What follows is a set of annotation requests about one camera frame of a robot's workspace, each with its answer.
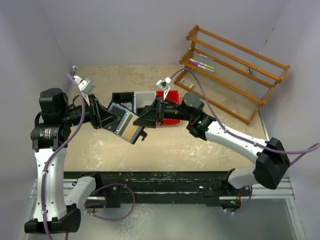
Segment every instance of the wooden rack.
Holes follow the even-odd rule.
[[[240,59],[240,58],[238,58],[236,56],[233,56],[233,55],[231,55],[231,54],[229,54],[229,53],[227,53],[227,52],[225,52],[225,51],[223,51],[223,50],[221,50],[221,49],[219,49],[217,47],[214,47],[214,46],[212,46],[212,45],[210,45],[210,44],[208,44],[208,43],[206,43],[206,42],[204,42],[202,40],[199,40],[197,38],[198,32],[201,32],[201,33],[206,34],[206,35],[208,35],[210,37],[213,37],[213,38],[215,38],[215,39],[217,39],[217,40],[219,40],[219,41],[221,41],[223,43],[226,43],[226,44],[228,44],[230,46],[233,46],[233,47],[235,47],[235,48],[237,48],[237,49],[239,49],[239,50],[241,50],[243,52],[246,52],[246,53],[248,53],[248,54],[250,54],[252,56],[255,56],[255,57],[257,57],[257,58],[259,58],[259,59],[261,59],[261,60],[263,60],[265,62],[268,62],[268,63],[270,63],[270,64],[272,64],[274,66],[277,66],[278,68],[283,69],[283,72],[282,72],[282,74],[280,76],[274,75],[273,73],[270,73],[270,72],[268,72],[268,71],[266,71],[266,70],[264,70],[264,69],[262,69],[262,68],[260,68],[258,66],[255,66],[255,65],[253,65],[253,64],[251,64],[251,63],[249,63],[247,61],[244,61],[244,60],[242,60],[242,59]],[[289,65],[287,65],[287,66],[283,65],[283,64],[281,64],[281,63],[279,63],[277,61],[274,61],[274,60],[272,60],[272,59],[270,59],[270,58],[268,58],[266,56],[263,56],[263,55],[261,55],[259,53],[251,51],[250,49],[247,49],[247,48],[245,48],[243,46],[240,46],[240,45],[238,45],[238,44],[236,44],[236,43],[234,43],[232,41],[229,41],[229,40],[227,40],[227,39],[225,39],[225,38],[223,38],[221,36],[218,36],[218,35],[216,35],[216,34],[214,34],[212,32],[204,30],[204,29],[200,28],[198,25],[194,26],[194,28],[192,28],[188,32],[188,34],[186,35],[186,39],[191,41],[191,45],[190,45],[190,48],[188,49],[188,51],[180,59],[180,64],[183,64],[185,68],[189,68],[189,69],[197,71],[200,74],[203,74],[204,76],[206,76],[206,77],[208,77],[208,78],[210,78],[210,79],[212,79],[212,80],[214,80],[214,81],[216,81],[216,82],[218,82],[218,83],[220,83],[220,84],[222,84],[222,85],[234,90],[235,92],[237,92],[237,93],[239,93],[239,94],[251,99],[252,101],[254,101],[254,102],[256,102],[258,104],[258,106],[253,110],[253,113],[252,113],[251,117],[249,119],[246,119],[243,116],[241,116],[241,115],[231,111],[230,109],[226,108],[225,106],[222,106],[221,104],[213,101],[212,99],[208,99],[208,101],[212,105],[214,105],[217,108],[219,108],[219,109],[227,112],[228,114],[236,117],[237,119],[245,122],[247,125],[249,125],[251,123],[251,121],[253,120],[253,118],[256,115],[256,113],[259,110],[259,108],[261,106],[263,106],[267,102],[267,100],[268,100],[270,94],[272,93],[272,91],[274,90],[275,86],[283,81],[283,79],[287,75],[288,70],[290,68]],[[214,51],[214,52],[216,52],[218,54],[221,54],[221,55],[223,55],[223,56],[225,56],[225,57],[227,57],[227,58],[229,58],[229,59],[231,59],[233,61],[236,61],[236,62],[238,62],[238,63],[240,63],[240,64],[242,64],[242,65],[244,65],[246,67],[249,67],[250,69],[252,69],[254,71],[257,71],[257,72],[259,72],[259,73],[271,78],[272,80],[274,80],[274,83],[270,84],[270,83],[268,83],[266,81],[263,81],[262,79],[260,79],[260,78],[258,78],[256,76],[253,76],[250,73],[247,73],[247,72],[245,72],[245,71],[243,71],[243,70],[241,70],[241,69],[239,69],[239,68],[237,68],[235,66],[232,66],[229,63],[227,63],[225,61],[222,61],[222,60],[220,60],[219,58],[217,58],[215,56],[212,56],[212,55],[210,55],[210,54],[208,54],[208,53],[206,53],[206,52],[204,52],[204,51],[202,51],[200,49],[197,49],[196,48],[196,44],[204,46],[209,50],[212,50],[212,51]],[[194,52],[197,52],[198,54],[202,54],[204,56],[207,56],[208,58],[214,60],[218,64],[223,65],[223,66],[231,69],[232,71],[235,71],[236,73],[241,74],[241,75],[243,75],[243,76],[245,76],[245,77],[247,77],[247,78],[249,78],[249,79],[251,79],[251,80],[253,80],[253,81],[255,81],[255,82],[257,82],[257,83],[259,83],[259,84],[261,84],[261,85],[263,85],[265,87],[267,87],[267,88],[269,88],[268,91],[266,92],[266,94],[263,96],[262,99],[259,99],[259,98],[255,97],[255,96],[252,96],[251,94],[249,94],[249,93],[237,88],[236,86],[233,86],[232,84],[220,79],[219,77],[215,76],[214,74],[211,74],[211,73],[207,72],[206,70],[191,64],[189,62],[189,59],[193,58]],[[183,85],[182,83],[180,83],[181,78],[186,73],[187,73],[187,71],[182,71],[175,78],[174,84],[180,86],[181,88],[183,88],[183,89],[185,89],[185,90],[187,90],[189,92],[196,92],[193,89],[191,89],[191,88]],[[199,92],[198,92],[198,94],[201,96],[202,99],[204,99],[204,96],[202,94],[200,94]]]

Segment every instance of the tabletop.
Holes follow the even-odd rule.
[[[181,65],[81,65],[76,74],[95,82],[92,93],[107,107],[112,93],[157,91],[158,80],[164,80],[181,68]],[[229,79],[247,92],[254,91],[243,76],[223,66],[217,66],[215,70],[219,78]],[[203,75],[197,76],[209,98],[236,113],[250,116],[255,105],[249,99]],[[193,82],[194,89],[200,91],[191,74],[187,73],[183,78]],[[181,98],[187,92],[173,83],[170,87],[178,90]],[[76,94],[73,88],[69,100]],[[256,138],[266,138],[259,114],[246,125],[216,107],[213,110],[228,127]],[[204,111],[211,115],[207,105]],[[187,124],[146,128],[145,141],[139,139],[136,144],[130,144],[105,129],[96,130],[86,123],[68,144],[64,171],[227,171],[252,164],[222,145],[193,137],[186,129]]]

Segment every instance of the table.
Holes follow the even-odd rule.
[[[171,76],[181,65],[82,65],[76,74],[96,83],[93,94],[100,103],[108,106],[114,92],[155,91],[156,82]],[[215,66],[216,74],[223,79],[236,81],[246,91],[252,90],[246,78],[221,65]],[[251,114],[252,102],[232,90],[198,74],[208,97],[223,103],[235,112]],[[191,74],[184,77],[199,87]],[[178,90],[180,97],[187,92]],[[77,94],[73,88],[70,100]],[[213,107],[222,122],[230,128],[256,138],[265,139],[263,125],[257,114],[250,125]],[[104,129],[95,130],[89,123],[82,126],[75,138],[68,144],[65,171],[227,171],[232,168],[249,167],[252,163],[236,152],[213,142],[193,137],[186,129],[187,122],[177,126],[161,126],[145,131],[145,141],[132,145]]]

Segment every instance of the green marker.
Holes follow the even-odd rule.
[[[190,58],[190,61],[191,61],[191,62],[194,62],[194,63],[197,63],[197,64],[200,64],[200,65],[202,65],[202,66],[205,66],[205,67],[207,67],[208,69],[212,69],[212,70],[214,69],[213,66],[204,64],[204,63],[202,63],[202,62],[200,62],[200,61],[197,61],[197,60],[194,60],[194,59],[192,59],[192,58]]]

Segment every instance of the gray wall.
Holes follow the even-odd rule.
[[[291,65],[288,77],[275,88],[262,108],[270,136],[281,139],[287,150],[302,150],[320,140],[319,13],[319,0],[291,0],[262,51],[266,56]],[[320,236],[319,154],[319,150],[309,153],[289,169],[308,240],[318,240]]]
[[[288,1],[39,0],[78,65],[178,64],[196,24],[259,52]]]
[[[36,178],[30,132],[40,92],[72,72],[37,0],[0,1],[0,235],[18,239]]]

